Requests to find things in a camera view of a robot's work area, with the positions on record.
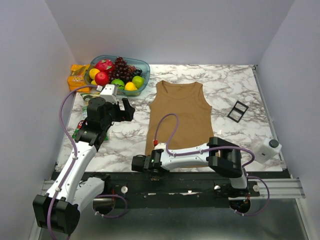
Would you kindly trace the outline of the brown clothing garment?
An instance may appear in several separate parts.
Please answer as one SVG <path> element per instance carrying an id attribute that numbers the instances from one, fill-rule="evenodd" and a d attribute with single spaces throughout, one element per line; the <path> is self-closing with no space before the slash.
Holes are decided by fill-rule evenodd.
<path id="1" fill-rule="evenodd" d="M 156 96 L 149 105 L 150 118 L 145 155 L 154 149 L 154 140 L 168 141 L 172 150 L 192 148 L 207 143 L 214 136 L 212 106 L 205 99 L 203 84 L 173 84 L 164 80 L 156 84 Z"/>

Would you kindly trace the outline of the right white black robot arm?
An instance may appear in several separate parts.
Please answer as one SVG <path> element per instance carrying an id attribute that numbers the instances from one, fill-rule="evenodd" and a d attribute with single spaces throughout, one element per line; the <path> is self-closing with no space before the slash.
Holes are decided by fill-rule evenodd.
<path id="1" fill-rule="evenodd" d="M 242 152 L 252 151 L 239 147 L 219 137 L 211 137 L 208 143 L 183 148 L 169 149 L 168 143 L 158 143 L 150 155 L 136 155 L 131 161 L 131 170 L 162 178 L 172 170 L 187 167 L 209 167 L 230 181 L 227 194 L 231 198 L 246 196 L 249 192 L 246 171 L 242 165 Z"/>

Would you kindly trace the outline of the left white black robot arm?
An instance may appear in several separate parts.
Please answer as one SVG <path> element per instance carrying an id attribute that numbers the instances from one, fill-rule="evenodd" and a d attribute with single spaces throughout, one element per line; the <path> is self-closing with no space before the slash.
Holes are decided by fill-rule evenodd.
<path id="1" fill-rule="evenodd" d="M 108 178 L 90 177 L 83 186 L 79 183 L 90 161 L 98 152 L 114 122 L 133 120 L 135 108 L 127 98 L 124 109 L 113 97 L 94 97 L 87 105 L 87 117 L 71 140 L 73 149 L 59 176 L 45 195 L 37 195 L 33 209 L 37 225 L 46 228 L 52 239 L 54 232 L 70 236 L 76 229 L 80 214 L 97 196 L 110 194 Z"/>

